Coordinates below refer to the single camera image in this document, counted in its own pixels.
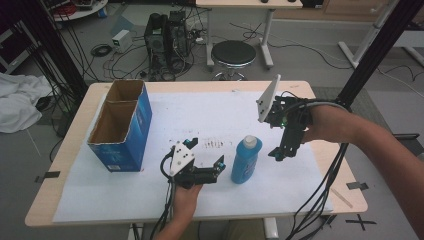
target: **table leg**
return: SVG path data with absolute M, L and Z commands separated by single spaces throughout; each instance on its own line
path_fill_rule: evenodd
M 207 29 L 207 39 L 206 39 L 206 60 L 207 60 L 207 66 L 210 68 L 213 68 L 214 62 L 212 61 L 212 47 L 213 47 L 213 41 L 212 41 L 212 24 L 211 24 L 211 12 L 212 9 L 208 9 L 207 12 L 207 19 L 208 19 L 208 29 Z
M 272 16 L 274 15 L 274 11 L 275 9 L 268 10 L 267 16 L 266 16 L 266 26 L 265 26 L 264 37 L 263 39 L 262 38 L 259 39 L 261 41 L 261 49 L 262 49 L 262 53 L 264 55 L 265 63 L 268 69 L 274 66 L 274 63 L 272 62 L 271 54 L 269 53 L 268 44 L 267 44 L 269 32 L 271 30 Z

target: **cardboard box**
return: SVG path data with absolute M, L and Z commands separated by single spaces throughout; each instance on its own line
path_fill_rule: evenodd
M 142 80 L 115 80 L 87 144 L 110 172 L 140 171 L 152 110 Z

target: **round stool seat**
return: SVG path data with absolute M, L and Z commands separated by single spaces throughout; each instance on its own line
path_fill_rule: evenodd
M 255 60 L 256 51 L 242 41 L 223 41 L 212 48 L 212 58 L 228 67 L 244 67 Z

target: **white paper sheet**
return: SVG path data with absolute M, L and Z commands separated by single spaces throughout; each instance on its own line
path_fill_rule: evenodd
M 160 173 L 160 162 L 173 144 L 193 137 L 199 138 L 199 144 L 192 149 L 195 166 L 211 167 L 221 155 L 225 156 L 227 165 L 218 183 L 203 187 L 195 218 L 248 218 L 296 212 L 317 188 L 322 176 L 308 144 L 301 146 L 295 158 L 283 162 L 267 156 L 280 144 L 283 130 L 270 129 L 269 124 L 257 121 L 255 100 L 261 94 L 149 93 L 153 117 L 142 170 L 110 173 L 84 139 L 53 221 L 157 219 L 164 209 L 168 187 Z M 248 134 L 261 139 L 263 148 L 253 176 L 237 185 L 230 179 L 231 169 L 236 146 Z M 329 201 L 325 210 L 332 210 Z

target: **bottle cap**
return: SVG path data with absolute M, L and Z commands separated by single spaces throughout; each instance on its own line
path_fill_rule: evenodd
M 256 139 L 256 137 L 252 135 L 247 135 L 243 139 L 243 145 L 248 149 L 254 148 L 257 142 L 258 140 Z

